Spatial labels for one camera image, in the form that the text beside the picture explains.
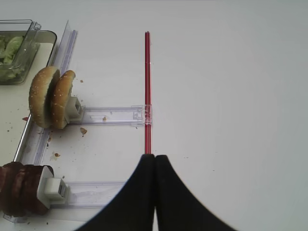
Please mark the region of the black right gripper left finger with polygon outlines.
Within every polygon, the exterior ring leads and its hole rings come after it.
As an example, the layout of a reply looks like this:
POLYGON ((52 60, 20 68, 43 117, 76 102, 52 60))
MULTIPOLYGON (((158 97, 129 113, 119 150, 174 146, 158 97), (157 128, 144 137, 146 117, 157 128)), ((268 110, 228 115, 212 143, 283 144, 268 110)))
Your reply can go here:
POLYGON ((154 155, 143 154, 120 192, 78 230, 151 231, 154 219, 154 167, 154 155))

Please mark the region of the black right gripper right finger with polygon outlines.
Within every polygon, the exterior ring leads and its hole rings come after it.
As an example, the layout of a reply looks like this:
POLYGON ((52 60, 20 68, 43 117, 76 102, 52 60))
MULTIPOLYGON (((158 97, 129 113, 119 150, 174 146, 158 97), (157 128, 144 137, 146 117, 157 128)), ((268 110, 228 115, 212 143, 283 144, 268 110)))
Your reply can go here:
POLYGON ((233 231, 190 192, 166 155, 155 157, 156 214, 160 231, 233 231))

